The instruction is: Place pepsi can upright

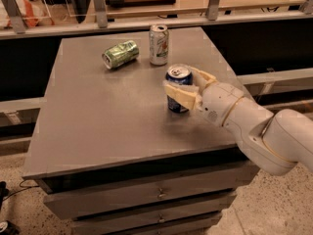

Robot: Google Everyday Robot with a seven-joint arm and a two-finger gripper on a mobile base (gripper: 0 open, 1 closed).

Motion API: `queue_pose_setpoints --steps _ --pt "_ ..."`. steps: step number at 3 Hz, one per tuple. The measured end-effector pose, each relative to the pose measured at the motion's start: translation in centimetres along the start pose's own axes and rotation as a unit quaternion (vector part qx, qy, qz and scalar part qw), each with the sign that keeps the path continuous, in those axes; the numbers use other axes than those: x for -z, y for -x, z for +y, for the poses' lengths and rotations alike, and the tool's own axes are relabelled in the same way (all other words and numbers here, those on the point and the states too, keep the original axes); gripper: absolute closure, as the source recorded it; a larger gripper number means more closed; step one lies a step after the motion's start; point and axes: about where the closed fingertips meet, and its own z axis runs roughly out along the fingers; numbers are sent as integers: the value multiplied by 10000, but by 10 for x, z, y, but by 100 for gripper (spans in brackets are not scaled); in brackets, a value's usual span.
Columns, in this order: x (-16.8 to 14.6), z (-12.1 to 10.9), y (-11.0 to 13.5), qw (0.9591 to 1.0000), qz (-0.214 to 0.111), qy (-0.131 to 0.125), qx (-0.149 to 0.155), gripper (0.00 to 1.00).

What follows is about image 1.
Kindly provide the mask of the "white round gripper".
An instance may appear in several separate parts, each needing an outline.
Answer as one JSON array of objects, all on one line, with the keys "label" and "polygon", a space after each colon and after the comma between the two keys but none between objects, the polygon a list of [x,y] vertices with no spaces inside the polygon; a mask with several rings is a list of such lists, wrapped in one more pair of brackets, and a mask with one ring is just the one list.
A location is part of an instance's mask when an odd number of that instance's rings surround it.
[{"label": "white round gripper", "polygon": [[205,120],[222,127],[238,101],[245,96],[244,92],[232,84],[216,82],[216,77],[206,71],[194,67],[191,71],[195,85],[165,80],[165,94],[188,110],[198,108],[198,114]]}]

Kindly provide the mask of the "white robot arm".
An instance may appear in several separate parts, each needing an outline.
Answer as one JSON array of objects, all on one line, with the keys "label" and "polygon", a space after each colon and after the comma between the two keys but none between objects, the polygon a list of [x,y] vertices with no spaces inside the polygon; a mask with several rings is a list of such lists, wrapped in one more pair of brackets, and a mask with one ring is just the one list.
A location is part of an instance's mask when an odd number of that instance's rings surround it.
[{"label": "white robot arm", "polygon": [[243,90],[188,65],[171,66],[163,87],[169,98],[232,133],[239,149],[266,172],[284,175],[297,164],[313,171],[313,121],[307,116],[290,109],[274,114]]}]

